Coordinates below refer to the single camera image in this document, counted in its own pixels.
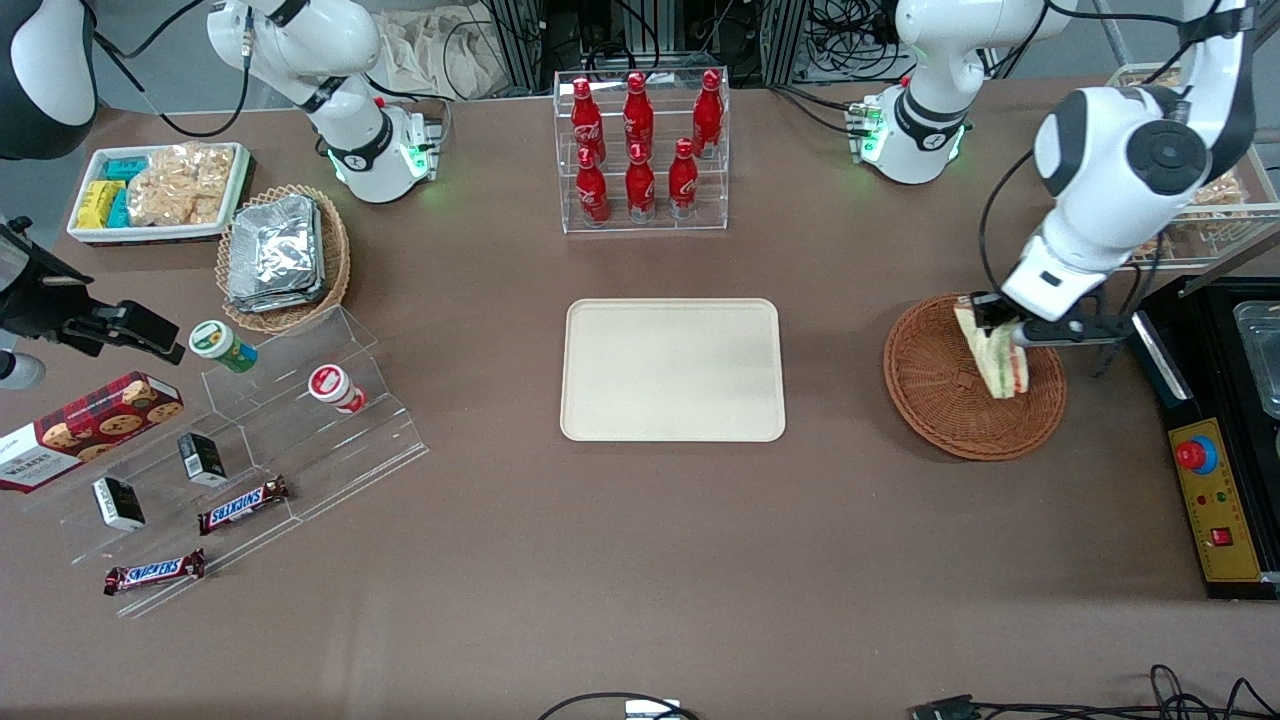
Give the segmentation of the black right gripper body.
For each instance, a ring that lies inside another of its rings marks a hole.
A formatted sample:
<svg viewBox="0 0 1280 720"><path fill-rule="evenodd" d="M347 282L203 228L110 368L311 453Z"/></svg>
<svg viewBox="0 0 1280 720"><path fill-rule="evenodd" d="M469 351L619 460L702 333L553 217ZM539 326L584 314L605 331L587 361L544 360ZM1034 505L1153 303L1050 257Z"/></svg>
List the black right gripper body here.
<svg viewBox="0 0 1280 720"><path fill-rule="evenodd" d="M33 243L28 218L3 220L1 324L28 340L88 341L95 278Z"/></svg>

